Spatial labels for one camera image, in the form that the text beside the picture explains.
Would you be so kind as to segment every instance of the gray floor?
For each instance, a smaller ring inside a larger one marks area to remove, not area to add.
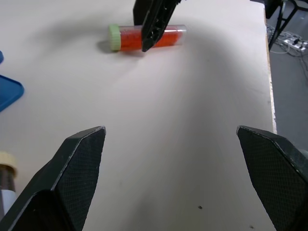
[[[289,13],[292,5],[287,5]],[[278,12],[268,20],[276,26]],[[308,12],[298,11],[285,31],[296,33],[308,40]],[[282,51],[274,45],[272,51]],[[276,111],[277,132],[297,148],[308,150],[308,79],[299,59],[288,54],[270,52],[270,66]]]

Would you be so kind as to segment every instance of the test tube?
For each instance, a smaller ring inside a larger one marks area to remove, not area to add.
[[[109,25],[110,49],[112,51],[141,50],[141,28],[142,26]],[[185,39],[186,31],[187,29],[184,25],[169,25],[154,47],[181,45]]]
[[[15,158],[9,153],[0,152],[0,221],[16,200],[16,174]]]

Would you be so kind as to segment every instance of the black metal stand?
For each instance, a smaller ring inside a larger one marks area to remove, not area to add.
[[[294,0],[289,0],[289,1],[294,5],[294,9],[292,10],[292,12],[290,13],[290,15],[287,18],[284,18],[283,13],[284,13],[284,9],[285,9],[285,3],[287,2],[287,0],[281,1],[280,11],[279,11],[279,15],[278,15],[278,21],[277,21],[277,24],[276,24],[274,34],[272,35],[272,37],[270,39],[269,49],[272,48],[275,41],[277,40],[277,38],[281,34],[281,32],[285,29],[285,27],[288,25],[288,23],[293,18],[296,11],[298,10],[297,3]]]

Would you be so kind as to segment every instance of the green cap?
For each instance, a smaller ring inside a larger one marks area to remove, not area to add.
[[[109,25],[109,44],[112,51],[119,51],[121,49],[121,33],[117,24]]]

